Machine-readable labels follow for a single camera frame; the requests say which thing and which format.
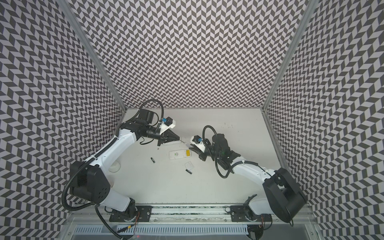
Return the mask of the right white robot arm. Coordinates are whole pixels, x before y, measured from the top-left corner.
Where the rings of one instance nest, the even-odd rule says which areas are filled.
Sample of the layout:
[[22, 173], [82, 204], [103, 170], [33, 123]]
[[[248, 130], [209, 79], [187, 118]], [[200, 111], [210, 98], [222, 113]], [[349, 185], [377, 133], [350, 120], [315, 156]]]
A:
[[248, 161], [233, 151], [223, 134], [207, 125], [202, 135], [192, 136], [190, 150], [202, 161], [211, 158], [222, 179], [230, 174], [239, 175], [257, 184], [264, 190], [262, 195], [253, 194], [243, 204], [247, 221], [256, 222], [266, 215], [275, 215], [284, 223], [294, 224], [294, 217], [308, 202], [307, 196], [291, 173], [284, 168], [267, 169], [256, 162]]

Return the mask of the white battery cover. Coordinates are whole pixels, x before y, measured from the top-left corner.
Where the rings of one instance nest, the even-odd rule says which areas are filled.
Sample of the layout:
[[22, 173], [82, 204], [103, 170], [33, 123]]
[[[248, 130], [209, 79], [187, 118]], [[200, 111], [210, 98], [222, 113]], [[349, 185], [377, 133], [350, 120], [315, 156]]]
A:
[[190, 171], [194, 168], [194, 165], [192, 164], [192, 162], [187, 162], [185, 163], [185, 168]]

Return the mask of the white remote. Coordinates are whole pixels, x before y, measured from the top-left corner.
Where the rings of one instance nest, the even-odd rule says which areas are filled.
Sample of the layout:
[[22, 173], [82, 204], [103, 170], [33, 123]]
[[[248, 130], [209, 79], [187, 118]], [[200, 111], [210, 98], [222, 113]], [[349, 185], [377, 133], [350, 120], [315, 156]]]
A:
[[189, 158], [191, 156], [192, 156], [192, 152], [190, 150], [176, 150], [176, 151], [169, 152], [170, 160]]

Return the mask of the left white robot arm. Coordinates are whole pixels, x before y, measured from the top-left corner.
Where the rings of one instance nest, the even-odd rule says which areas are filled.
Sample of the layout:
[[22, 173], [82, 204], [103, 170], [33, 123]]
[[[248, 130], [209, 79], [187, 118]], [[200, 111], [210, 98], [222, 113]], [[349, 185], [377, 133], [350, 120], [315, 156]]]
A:
[[70, 179], [61, 196], [64, 209], [74, 212], [90, 206], [104, 206], [112, 209], [113, 214], [122, 215], [123, 221], [137, 218], [135, 200], [113, 190], [107, 174], [120, 170], [118, 158], [140, 138], [156, 140], [158, 146], [180, 140], [172, 131], [176, 121], [164, 117], [164, 106], [159, 100], [152, 101], [161, 108], [156, 123], [153, 122], [156, 113], [141, 105], [133, 117], [118, 126], [106, 145], [86, 160], [71, 164]]

